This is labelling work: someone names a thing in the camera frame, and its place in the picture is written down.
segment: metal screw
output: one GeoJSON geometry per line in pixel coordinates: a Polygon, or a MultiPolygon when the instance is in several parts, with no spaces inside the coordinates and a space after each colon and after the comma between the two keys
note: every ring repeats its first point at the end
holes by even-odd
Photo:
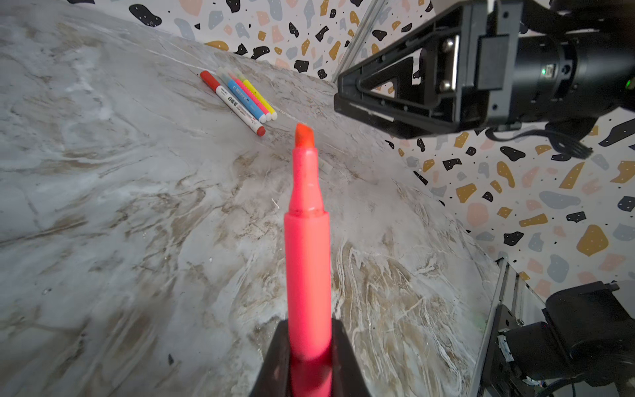
{"type": "Polygon", "coordinates": [[[449,81],[441,80],[441,83],[439,84],[439,91],[446,92],[446,91],[450,91],[451,89],[452,89],[452,84],[449,81]]]}
{"type": "Polygon", "coordinates": [[[443,50],[443,52],[452,51],[454,49],[454,39],[451,37],[449,37],[448,39],[445,39],[445,41],[441,45],[441,49],[443,50]]]}

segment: red marker cap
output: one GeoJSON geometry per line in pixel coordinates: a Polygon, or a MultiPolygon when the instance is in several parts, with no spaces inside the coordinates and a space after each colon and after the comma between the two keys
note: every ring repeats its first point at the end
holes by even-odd
{"type": "Polygon", "coordinates": [[[207,83],[214,92],[216,92],[216,89],[220,86],[220,83],[208,71],[201,72],[201,79],[203,79],[203,81],[207,83]]]}

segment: pink marker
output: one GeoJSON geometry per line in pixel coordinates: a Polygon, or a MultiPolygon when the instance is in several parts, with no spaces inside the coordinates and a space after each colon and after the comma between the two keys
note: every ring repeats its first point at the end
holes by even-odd
{"type": "Polygon", "coordinates": [[[229,75],[229,77],[232,78],[232,80],[236,82],[236,84],[238,84],[240,88],[242,88],[242,90],[247,94],[249,99],[251,99],[253,103],[256,104],[256,106],[258,106],[258,109],[260,109],[265,114],[265,116],[267,116],[267,121],[270,121],[273,116],[271,115],[271,112],[265,107],[265,105],[263,105],[262,102],[259,101],[258,98],[256,98],[256,96],[251,92],[249,88],[244,86],[244,83],[238,77],[236,77],[236,75],[232,71],[225,68],[223,68],[223,70],[225,73],[229,75]]]}

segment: yellow marker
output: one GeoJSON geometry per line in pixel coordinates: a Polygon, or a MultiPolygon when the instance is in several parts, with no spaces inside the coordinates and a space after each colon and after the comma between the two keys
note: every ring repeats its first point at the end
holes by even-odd
{"type": "Polygon", "coordinates": [[[271,105],[267,102],[267,100],[256,90],[256,88],[247,80],[247,77],[244,74],[240,73],[239,70],[236,71],[236,76],[243,82],[244,86],[247,87],[251,91],[254,97],[258,98],[258,100],[267,108],[269,112],[271,112],[271,119],[277,119],[277,113],[271,105]]]}

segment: blue marker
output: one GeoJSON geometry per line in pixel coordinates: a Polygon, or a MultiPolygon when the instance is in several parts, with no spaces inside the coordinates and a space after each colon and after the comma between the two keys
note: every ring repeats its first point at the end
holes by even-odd
{"type": "Polygon", "coordinates": [[[264,123],[267,121],[267,116],[260,110],[258,105],[256,105],[256,103],[254,103],[254,101],[252,101],[247,94],[244,93],[243,89],[240,88],[238,84],[231,79],[231,77],[229,77],[229,74],[225,69],[219,68],[218,75],[220,76],[220,79],[225,82],[229,90],[234,93],[236,98],[243,103],[247,110],[249,110],[259,122],[264,123]]]}

